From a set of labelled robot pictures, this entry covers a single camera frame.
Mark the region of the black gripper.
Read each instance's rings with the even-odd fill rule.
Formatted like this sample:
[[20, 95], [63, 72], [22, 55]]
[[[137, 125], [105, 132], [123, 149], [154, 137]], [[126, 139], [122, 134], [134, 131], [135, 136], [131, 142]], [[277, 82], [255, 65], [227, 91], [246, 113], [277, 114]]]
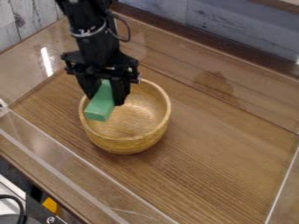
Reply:
[[138, 60], [122, 52], [121, 39], [111, 33], [72, 33], [71, 36], [76, 39], [79, 49], [60, 56], [67, 73], [76, 75], [79, 86], [90, 99], [99, 91], [102, 79], [110, 79], [114, 102], [122, 106], [131, 93], [131, 83], [139, 82]]

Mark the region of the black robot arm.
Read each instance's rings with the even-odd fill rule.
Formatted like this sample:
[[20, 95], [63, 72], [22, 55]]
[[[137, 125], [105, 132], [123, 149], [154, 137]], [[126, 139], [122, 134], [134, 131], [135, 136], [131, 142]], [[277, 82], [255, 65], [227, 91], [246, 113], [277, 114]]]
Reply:
[[103, 80], [109, 80], [117, 106], [126, 103], [131, 84], [139, 82], [139, 61], [121, 50], [121, 42], [131, 40], [118, 36], [117, 19], [127, 21], [110, 9], [114, 0], [55, 0], [70, 22], [70, 34], [78, 51], [60, 56], [67, 74], [76, 76], [86, 96], [93, 99]]

